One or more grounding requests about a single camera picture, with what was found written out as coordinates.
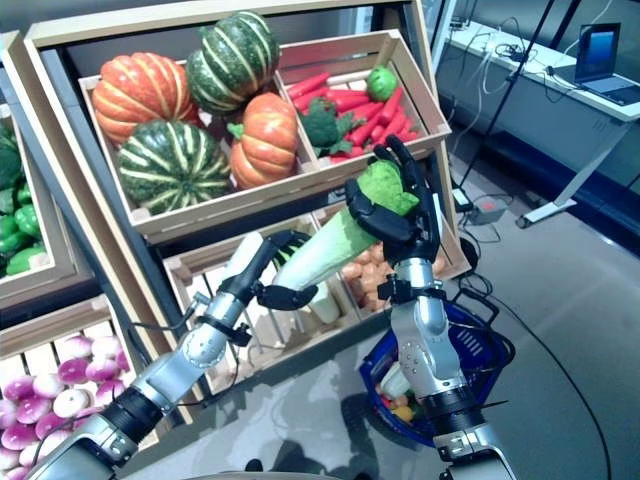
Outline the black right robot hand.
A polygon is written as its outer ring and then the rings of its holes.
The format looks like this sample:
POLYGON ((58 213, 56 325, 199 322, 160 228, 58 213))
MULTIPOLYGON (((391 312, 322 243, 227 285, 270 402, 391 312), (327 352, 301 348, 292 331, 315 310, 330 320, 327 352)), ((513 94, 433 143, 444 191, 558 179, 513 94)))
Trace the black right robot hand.
POLYGON ((363 231, 384 243, 394 265, 409 258, 434 263, 440 248, 433 192, 399 136, 374 147, 374 158, 345 184, 349 214, 363 231))

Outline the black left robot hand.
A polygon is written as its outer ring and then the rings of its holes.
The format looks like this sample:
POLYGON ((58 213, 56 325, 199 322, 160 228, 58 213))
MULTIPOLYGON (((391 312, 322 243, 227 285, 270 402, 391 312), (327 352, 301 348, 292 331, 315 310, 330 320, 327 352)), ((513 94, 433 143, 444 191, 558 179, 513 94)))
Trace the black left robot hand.
POLYGON ((245 235, 227 264, 227 277, 220 283, 211 304, 225 302, 247 307, 256 299, 260 305, 280 311, 308 305, 318 293, 317 286, 293 289, 265 285, 261 277, 271 263, 283 267, 309 240, 309 234, 291 229, 279 230, 267 237, 258 231, 245 235))

